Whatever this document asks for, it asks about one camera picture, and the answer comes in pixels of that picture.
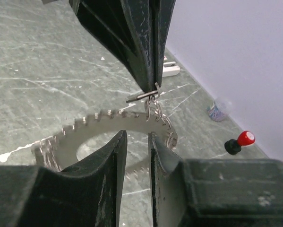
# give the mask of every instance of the purple wall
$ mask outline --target purple wall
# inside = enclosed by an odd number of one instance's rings
[[[167,48],[283,161],[283,0],[177,0]]]

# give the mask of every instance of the white power strip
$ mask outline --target white power strip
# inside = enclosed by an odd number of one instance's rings
[[[162,77],[176,76],[178,73],[180,73],[180,67],[176,64],[176,62],[167,62],[167,60],[168,59],[164,57]]]

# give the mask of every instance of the wall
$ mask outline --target wall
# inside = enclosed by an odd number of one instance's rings
[[[283,160],[283,0],[177,0],[167,48]]]

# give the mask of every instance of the floor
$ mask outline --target floor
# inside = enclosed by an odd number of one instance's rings
[[[166,53],[169,60],[172,56]],[[127,70],[76,20],[66,1],[0,0],[0,165],[28,165],[31,145],[87,113],[100,109],[143,111],[127,105],[138,92]],[[182,157],[233,158],[223,148],[241,130],[230,120],[213,122],[206,115],[211,97],[183,69],[163,79],[163,110],[179,136]],[[127,165],[147,154],[147,136],[129,133]],[[114,134],[83,145],[83,158]],[[266,157],[257,146],[235,158]],[[125,178],[120,225],[152,226],[148,173]]]

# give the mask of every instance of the white label on red knob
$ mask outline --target white label on red knob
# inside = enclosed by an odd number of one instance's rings
[[[251,132],[247,132],[246,133],[246,136],[250,139],[250,140],[254,140],[255,139],[255,136],[251,133]]]

